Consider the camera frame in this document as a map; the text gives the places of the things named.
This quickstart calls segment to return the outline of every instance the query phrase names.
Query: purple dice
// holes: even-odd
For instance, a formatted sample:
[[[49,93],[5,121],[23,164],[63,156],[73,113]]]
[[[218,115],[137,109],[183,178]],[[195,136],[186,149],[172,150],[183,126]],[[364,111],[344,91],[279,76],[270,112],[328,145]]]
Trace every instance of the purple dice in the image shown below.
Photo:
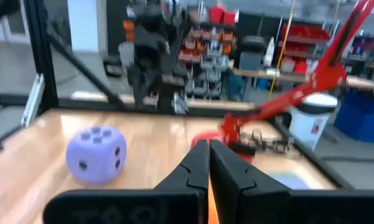
[[[112,181],[126,160],[126,140],[115,128],[97,126],[70,140],[66,162],[74,178],[93,185]]]

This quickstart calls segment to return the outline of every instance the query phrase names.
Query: red robot arm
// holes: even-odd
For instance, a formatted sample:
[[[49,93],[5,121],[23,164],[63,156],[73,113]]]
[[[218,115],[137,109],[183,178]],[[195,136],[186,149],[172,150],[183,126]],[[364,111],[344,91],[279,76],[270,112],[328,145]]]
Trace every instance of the red robot arm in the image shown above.
[[[346,73],[341,63],[342,53],[373,8],[374,0],[358,0],[350,17],[319,61],[306,84],[299,85],[290,92],[253,110],[237,114],[228,113],[221,125],[225,144],[239,142],[240,128],[244,124],[270,118],[290,106],[298,105],[304,97],[312,93],[326,91],[344,84]]]

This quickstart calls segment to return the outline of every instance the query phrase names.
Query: gray floor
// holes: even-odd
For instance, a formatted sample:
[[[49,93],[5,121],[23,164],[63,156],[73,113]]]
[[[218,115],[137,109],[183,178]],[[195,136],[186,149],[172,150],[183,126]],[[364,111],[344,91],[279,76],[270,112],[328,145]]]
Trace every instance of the gray floor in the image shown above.
[[[75,55],[94,73],[118,93],[131,93],[126,80],[109,80],[105,77],[102,61],[98,54],[75,53]],[[74,91],[93,91],[96,88],[53,50],[55,78],[58,95],[68,98]],[[0,92],[27,95],[35,77],[34,60],[28,45],[0,44]],[[267,91],[255,91],[250,101],[262,104],[267,100]],[[12,126],[19,124],[23,108],[7,108],[0,112],[0,135]],[[374,159],[374,144],[357,142],[350,139],[333,126],[327,133],[338,140],[334,144],[322,138],[316,149],[320,157],[342,156]],[[374,163],[328,162],[340,175],[359,189],[374,189]]]

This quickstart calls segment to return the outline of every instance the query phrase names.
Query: white container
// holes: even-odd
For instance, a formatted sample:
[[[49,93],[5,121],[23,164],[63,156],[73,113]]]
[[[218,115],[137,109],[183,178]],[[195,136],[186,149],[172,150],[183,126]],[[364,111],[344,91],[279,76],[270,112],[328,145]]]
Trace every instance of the white container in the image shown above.
[[[314,93],[303,102],[289,108],[291,123],[289,131],[308,148],[314,150],[324,132],[331,112],[337,107],[337,99],[325,93]]]

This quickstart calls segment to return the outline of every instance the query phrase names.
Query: label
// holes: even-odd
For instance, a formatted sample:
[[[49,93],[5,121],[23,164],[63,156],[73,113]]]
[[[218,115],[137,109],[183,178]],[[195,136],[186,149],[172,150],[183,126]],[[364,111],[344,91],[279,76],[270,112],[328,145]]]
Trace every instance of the label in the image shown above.
[[[321,124],[322,124],[322,119],[316,119],[316,121],[314,122],[314,125],[311,128],[311,134],[318,134]]]

